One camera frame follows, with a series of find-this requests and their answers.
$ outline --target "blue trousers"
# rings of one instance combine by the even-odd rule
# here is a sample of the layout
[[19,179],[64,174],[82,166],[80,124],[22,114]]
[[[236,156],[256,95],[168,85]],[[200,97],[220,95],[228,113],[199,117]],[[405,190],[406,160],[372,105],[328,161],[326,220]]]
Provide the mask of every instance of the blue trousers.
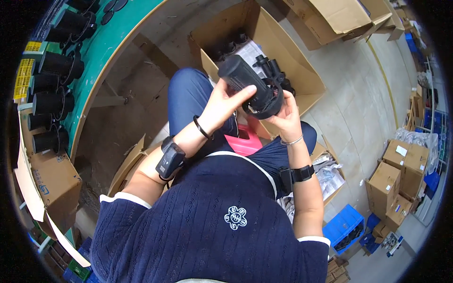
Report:
[[[168,90],[170,135],[179,133],[190,124],[194,115],[201,115],[212,90],[211,83],[199,70],[184,68],[175,73],[170,80]],[[312,154],[316,145],[316,130],[308,123],[302,121],[300,125],[308,152]],[[228,144],[225,134],[232,134],[236,131],[235,119],[231,117],[214,133],[214,140],[207,141],[192,160],[198,161],[216,151],[234,152]],[[268,172],[276,181],[279,180],[279,169],[289,167],[288,150],[280,141],[281,138],[276,137],[254,154],[247,156],[247,158]]]

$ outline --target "navy blue knit top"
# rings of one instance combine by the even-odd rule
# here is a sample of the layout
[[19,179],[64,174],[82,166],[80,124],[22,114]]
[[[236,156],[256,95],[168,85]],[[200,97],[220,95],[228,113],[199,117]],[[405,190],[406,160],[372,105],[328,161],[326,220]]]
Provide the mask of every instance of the navy blue knit top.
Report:
[[330,241],[296,239],[268,178],[236,156],[192,166],[151,207],[101,196],[91,263],[105,282],[324,283]]

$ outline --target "yellow floor line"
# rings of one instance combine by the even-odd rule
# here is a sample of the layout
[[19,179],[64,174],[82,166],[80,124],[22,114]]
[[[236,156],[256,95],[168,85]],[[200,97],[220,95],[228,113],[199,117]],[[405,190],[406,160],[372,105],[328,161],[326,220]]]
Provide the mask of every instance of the yellow floor line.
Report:
[[392,90],[390,89],[390,85],[389,85],[389,82],[388,82],[388,80],[387,80],[387,76],[386,76],[386,74],[384,73],[384,68],[382,67],[381,62],[379,61],[379,58],[377,57],[376,51],[374,51],[374,48],[373,48],[373,46],[371,45],[371,42],[368,41],[367,43],[368,43],[368,46],[369,46],[370,49],[371,49],[371,52],[373,52],[374,58],[376,59],[376,62],[377,62],[377,64],[379,65],[379,68],[381,69],[382,76],[384,77],[384,81],[386,82],[387,90],[388,90],[389,96],[390,96],[390,102],[392,103],[393,116],[395,117],[395,126],[396,126],[396,128],[399,128],[399,126],[398,126],[398,125],[399,125],[399,124],[398,124],[398,118],[396,117],[395,103],[393,102]]

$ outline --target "person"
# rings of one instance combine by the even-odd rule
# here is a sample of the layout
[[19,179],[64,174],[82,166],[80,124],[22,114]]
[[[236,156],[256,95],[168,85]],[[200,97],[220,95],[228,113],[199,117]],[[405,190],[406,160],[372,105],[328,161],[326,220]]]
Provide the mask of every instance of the person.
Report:
[[294,184],[292,225],[276,202],[283,194],[279,169],[311,165],[316,131],[300,121],[285,92],[280,113],[267,119],[280,136],[242,157],[225,134],[237,136],[235,110],[256,87],[231,97],[228,91],[224,80],[213,88],[198,70],[175,73],[170,134],[187,163],[162,194],[167,182],[155,169],[163,156],[158,148],[123,191],[100,197],[91,264],[101,281],[325,282],[330,241],[323,237],[316,175]]

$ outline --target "black rubber strap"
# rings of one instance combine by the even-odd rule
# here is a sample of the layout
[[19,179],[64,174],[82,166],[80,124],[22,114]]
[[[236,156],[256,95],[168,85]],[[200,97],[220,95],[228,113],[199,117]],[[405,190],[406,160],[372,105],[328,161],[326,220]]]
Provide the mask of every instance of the black rubber strap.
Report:
[[195,123],[195,125],[197,126],[198,130],[207,138],[207,139],[210,139],[210,140],[214,140],[214,135],[211,135],[209,136],[208,134],[206,134],[206,132],[200,127],[200,124],[198,123],[198,118],[200,118],[200,116],[197,116],[197,115],[194,115],[193,116],[193,122]]

